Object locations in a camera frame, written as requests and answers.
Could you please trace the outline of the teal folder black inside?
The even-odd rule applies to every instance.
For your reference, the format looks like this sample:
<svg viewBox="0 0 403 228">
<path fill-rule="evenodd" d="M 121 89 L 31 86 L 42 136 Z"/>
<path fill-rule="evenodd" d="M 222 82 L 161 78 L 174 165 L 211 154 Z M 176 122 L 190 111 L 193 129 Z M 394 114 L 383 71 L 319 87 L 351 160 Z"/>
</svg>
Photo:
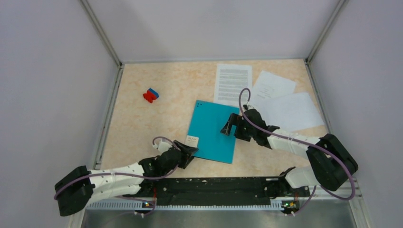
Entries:
<svg viewBox="0 0 403 228">
<path fill-rule="evenodd" d="M 234 136 L 221 133 L 231 114 L 239 108 L 196 100 L 185 145 L 198 148 L 197 158 L 231 164 L 235 149 Z"/>
</svg>

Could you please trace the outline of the printed text paper sheet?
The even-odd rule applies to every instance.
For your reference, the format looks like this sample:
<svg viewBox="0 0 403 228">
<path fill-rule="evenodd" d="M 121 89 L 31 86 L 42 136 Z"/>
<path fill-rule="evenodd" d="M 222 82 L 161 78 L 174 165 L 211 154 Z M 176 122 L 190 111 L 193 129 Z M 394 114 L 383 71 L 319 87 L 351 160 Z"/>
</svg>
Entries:
<svg viewBox="0 0 403 228">
<path fill-rule="evenodd" d="M 251 65 L 217 65 L 214 103 L 237 107 L 240 92 L 244 88 L 252 88 Z"/>
</svg>

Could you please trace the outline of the white paper sheet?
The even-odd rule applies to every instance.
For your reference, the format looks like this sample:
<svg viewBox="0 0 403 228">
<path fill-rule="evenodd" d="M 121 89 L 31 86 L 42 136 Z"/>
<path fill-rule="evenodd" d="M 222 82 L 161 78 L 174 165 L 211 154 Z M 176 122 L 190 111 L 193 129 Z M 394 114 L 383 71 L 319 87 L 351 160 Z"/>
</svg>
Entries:
<svg viewBox="0 0 403 228">
<path fill-rule="evenodd" d="M 275 98 L 251 99 L 250 104 L 268 125 L 288 131 L 321 126 L 324 121 L 308 93 L 294 93 Z"/>
<path fill-rule="evenodd" d="M 261 71 L 251 89 L 249 102 L 258 105 L 271 98 L 292 94 L 296 85 L 297 83 L 293 80 L 275 75 L 271 72 Z"/>
</svg>

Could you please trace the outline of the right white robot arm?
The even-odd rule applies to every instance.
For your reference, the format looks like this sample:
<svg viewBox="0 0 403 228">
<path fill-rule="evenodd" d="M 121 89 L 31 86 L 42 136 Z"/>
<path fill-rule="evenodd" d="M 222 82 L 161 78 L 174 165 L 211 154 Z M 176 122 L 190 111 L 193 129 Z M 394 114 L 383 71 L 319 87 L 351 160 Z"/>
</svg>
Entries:
<svg viewBox="0 0 403 228">
<path fill-rule="evenodd" d="M 285 178 L 278 183 L 278 188 L 285 196 L 308 185 L 336 191 L 358 171 L 355 159 L 333 134 L 313 137 L 290 133 L 267 125 L 255 109 L 246 110 L 242 115 L 232 113 L 221 133 L 230 135 L 232 129 L 236 139 L 247 142 L 253 139 L 262 147 L 287 151 L 309 161 L 307 167 L 283 172 Z"/>
</svg>

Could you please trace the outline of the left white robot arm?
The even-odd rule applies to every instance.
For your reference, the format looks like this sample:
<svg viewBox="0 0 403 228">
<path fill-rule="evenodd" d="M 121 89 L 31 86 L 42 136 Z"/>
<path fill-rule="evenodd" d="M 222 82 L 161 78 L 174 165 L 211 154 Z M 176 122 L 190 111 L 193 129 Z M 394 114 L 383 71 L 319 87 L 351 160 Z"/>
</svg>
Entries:
<svg viewBox="0 0 403 228">
<path fill-rule="evenodd" d="M 59 214 L 70 216 L 91 203 L 123 195 L 147 196 L 152 181 L 164 179 L 175 169 L 185 169 L 199 149 L 173 141 L 160 155 L 107 170 L 89 170 L 78 166 L 55 184 L 54 200 Z"/>
</svg>

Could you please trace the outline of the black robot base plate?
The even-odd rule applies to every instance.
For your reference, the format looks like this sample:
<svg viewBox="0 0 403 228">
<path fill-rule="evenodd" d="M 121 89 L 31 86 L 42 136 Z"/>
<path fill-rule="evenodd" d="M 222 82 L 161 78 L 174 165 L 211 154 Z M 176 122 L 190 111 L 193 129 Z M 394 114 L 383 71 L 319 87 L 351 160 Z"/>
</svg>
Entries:
<svg viewBox="0 0 403 228">
<path fill-rule="evenodd" d="M 280 198 L 310 196 L 280 177 L 164 178 L 145 180 L 135 198 L 157 199 L 159 206 L 255 206 Z"/>
</svg>

